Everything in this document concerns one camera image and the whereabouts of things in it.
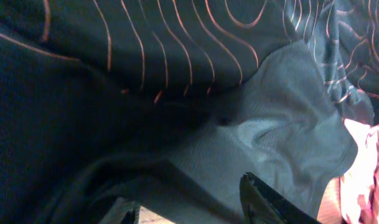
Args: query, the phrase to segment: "crumpled cloth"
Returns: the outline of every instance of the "crumpled cloth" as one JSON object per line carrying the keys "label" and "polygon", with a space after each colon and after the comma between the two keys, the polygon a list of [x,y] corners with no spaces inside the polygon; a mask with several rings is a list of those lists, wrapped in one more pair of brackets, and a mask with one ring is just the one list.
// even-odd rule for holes
{"label": "crumpled cloth", "polygon": [[317,219],[323,224],[379,224],[379,125],[370,127],[349,119],[344,125],[358,145],[352,167],[332,179]]}

